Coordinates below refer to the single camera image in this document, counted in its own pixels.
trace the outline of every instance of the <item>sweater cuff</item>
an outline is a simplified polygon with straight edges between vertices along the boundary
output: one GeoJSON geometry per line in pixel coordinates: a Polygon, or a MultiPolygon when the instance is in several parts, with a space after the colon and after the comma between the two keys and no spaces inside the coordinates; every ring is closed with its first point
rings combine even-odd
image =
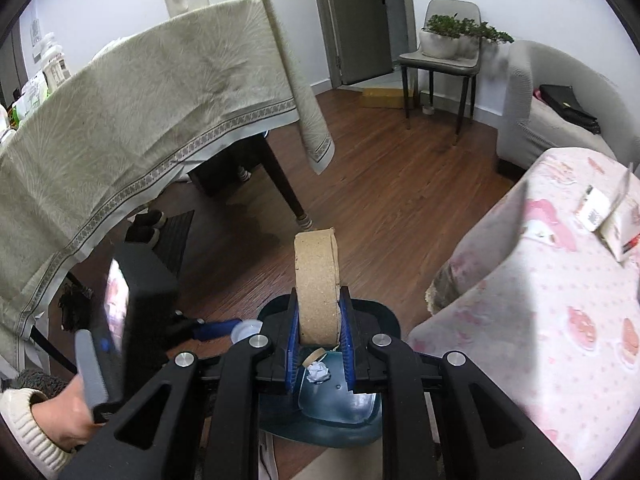
{"type": "Polygon", "coordinates": [[[72,455],[50,441],[34,420],[31,406],[43,400],[47,397],[37,390],[7,390],[0,399],[0,413],[33,465],[47,480],[54,480],[72,455]]]}

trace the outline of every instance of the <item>metal pivot bolt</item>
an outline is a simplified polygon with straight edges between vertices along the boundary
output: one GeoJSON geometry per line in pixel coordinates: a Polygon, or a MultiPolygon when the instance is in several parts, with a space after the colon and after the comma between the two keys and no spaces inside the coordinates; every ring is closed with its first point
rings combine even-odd
{"type": "Polygon", "coordinates": [[[371,340],[375,346],[389,346],[391,344],[391,337],[387,334],[376,334],[371,340]]]}
{"type": "Polygon", "coordinates": [[[175,357],[175,363],[181,368],[191,366],[195,360],[196,358],[189,352],[181,352],[175,357]]]}
{"type": "Polygon", "coordinates": [[[256,334],[249,339],[249,344],[254,348],[262,348],[263,346],[267,346],[269,343],[269,338],[262,334],[256,334]]]}
{"type": "Polygon", "coordinates": [[[454,366],[462,366],[466,363],[466,358],[465,355],[460,352],[451,352],[447,354],[447,361],[454,366]]]}

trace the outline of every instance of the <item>door frame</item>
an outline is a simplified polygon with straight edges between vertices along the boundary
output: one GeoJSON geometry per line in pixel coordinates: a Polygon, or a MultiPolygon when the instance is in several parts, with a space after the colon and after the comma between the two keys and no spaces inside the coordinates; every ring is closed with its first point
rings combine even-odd
{"type": "MultiPolygon", "coordinates": [[[[340,76],[340,66],[338,65],[338,43],[336,31],[334,28],[335,15],[332,8],[331,0],[316,0],[318,3],[318,13],[320,15],[320,26],[322,28],[322,38],[324,39],[324,50],[326,52],[327,65],[329,66],[329,77],[331,78],[332,88],[342,86],[342,77],[340,76]]],[[[409,48],[412,45],[418,48],[417,35],[415,31],[415,13],[414,0],[404,0],[404,10],[406,13],[406,28],[409,41],[409,48]]],[[[411,71],[410,86],[417,87],[417,76],[415,70],[411,71]]]]}

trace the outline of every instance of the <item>chair backrest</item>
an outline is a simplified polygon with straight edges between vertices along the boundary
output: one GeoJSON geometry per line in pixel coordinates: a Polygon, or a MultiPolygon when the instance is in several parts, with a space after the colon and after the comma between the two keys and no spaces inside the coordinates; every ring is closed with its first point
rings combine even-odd
{"type": "Polygon", "coordinates": [[[431,0],[427,7],[427,14],[424,17],[424,25],[426,26],[429,18],[434,14],[444,14],[453,16],[457,14],[459,20],[471,18],[480,23],[480,9],[472,2],[464,2],[462,0],[431,0]]]}

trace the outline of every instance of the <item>hand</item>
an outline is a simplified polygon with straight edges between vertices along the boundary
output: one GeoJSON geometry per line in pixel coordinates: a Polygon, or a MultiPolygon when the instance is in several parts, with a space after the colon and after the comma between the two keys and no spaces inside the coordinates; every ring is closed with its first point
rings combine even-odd
{"type": "Polygon", "coordinates": [[[84,402],[84,384],[79,375],[57,397],[34,404],[31,413],[40,429],[65,451],[86,444],[100,429],[84,402]]]}

